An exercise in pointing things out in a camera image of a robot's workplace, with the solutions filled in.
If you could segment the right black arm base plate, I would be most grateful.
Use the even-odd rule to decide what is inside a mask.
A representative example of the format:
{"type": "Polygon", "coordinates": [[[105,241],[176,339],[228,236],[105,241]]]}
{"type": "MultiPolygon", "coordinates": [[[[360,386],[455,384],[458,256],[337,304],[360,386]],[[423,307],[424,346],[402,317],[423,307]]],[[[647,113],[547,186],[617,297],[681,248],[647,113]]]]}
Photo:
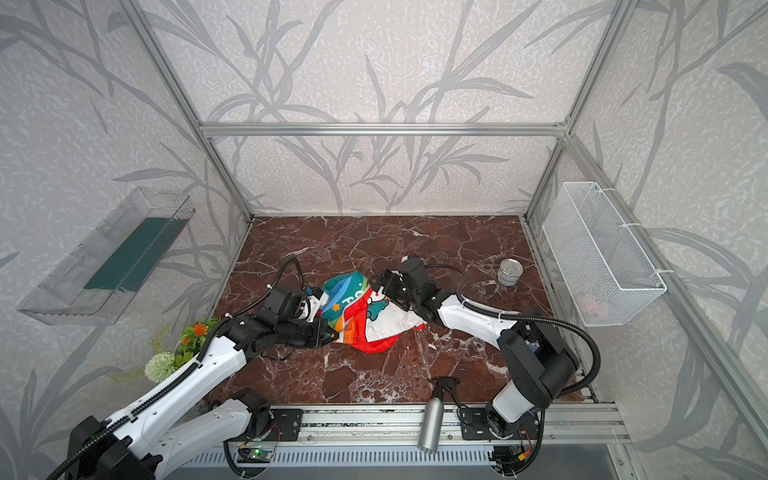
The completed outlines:
{"type": "Polygon", "coordinates": [[[463,407],[458,411],[459,426],[463,440],[469,441],[512,441],[536,440],[539,438],[542,422],[538,415],[525,413],[516,423],[504,423],[500,417],[492,416],[485,407],[463,407]]]}

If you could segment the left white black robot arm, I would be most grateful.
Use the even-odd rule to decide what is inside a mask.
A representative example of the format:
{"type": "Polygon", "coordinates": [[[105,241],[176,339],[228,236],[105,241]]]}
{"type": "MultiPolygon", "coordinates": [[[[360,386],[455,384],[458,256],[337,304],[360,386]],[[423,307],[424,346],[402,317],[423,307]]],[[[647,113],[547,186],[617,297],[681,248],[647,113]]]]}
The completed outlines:
{"type": "Polygon", "coordinates": [[[162,479],[198,454],[231,440],[269,434],[270,403],[245,389],[192,420],[183,417],[218,384],[275,345],[319,348],[338,337],[320,316],[328,296],[273,286],[246,311],[226,315],[201,350],[167,379],[103,421],[71,432],[67,459],[51,478],[162,479]]]}

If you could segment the colourful rainbow hooded kids jacket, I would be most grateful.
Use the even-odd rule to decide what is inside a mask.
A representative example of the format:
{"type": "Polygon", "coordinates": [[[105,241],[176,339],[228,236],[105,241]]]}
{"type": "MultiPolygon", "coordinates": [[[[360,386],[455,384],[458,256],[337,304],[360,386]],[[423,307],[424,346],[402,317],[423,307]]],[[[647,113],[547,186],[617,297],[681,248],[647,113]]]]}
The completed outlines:
{"type": "Polygon", "coordinates": [[[376,291],[360,272],[333,277],[321,289],[327,299],[322,300],[320,317],[338,333],[335,342],[363,353],[385,352],[403,333],[423,330],[426,324],[376,291]]]}

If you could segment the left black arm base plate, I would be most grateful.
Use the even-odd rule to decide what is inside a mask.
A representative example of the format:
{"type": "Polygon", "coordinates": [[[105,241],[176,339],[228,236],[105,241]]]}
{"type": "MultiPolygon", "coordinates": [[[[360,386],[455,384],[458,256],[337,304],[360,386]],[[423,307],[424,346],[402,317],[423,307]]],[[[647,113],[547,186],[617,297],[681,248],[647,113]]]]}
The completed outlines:
{"type": "Polygon", "coordinates": [[[257,442],[296,442],[304,411],[299,408],[278,408],[270,411],[270,422],[254,438],[257,442]]]}

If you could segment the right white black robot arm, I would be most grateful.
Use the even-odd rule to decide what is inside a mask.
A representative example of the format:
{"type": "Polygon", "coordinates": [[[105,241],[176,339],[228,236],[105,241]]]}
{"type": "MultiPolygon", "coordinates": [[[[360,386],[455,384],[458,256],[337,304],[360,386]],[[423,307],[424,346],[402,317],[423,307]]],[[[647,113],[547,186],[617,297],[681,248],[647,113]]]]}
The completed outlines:
{"type": "Polygon", "coordinates": [[[579,361],[554,319],[526,317],[467,299],[458,290],[440,288],[418,256],[408,256],[396,270],[384,270],[373,290],[428,323],[458,330],[497,348],[508,383],[487,405],[497,428],[541,411],[565,392],[579,361]]]}

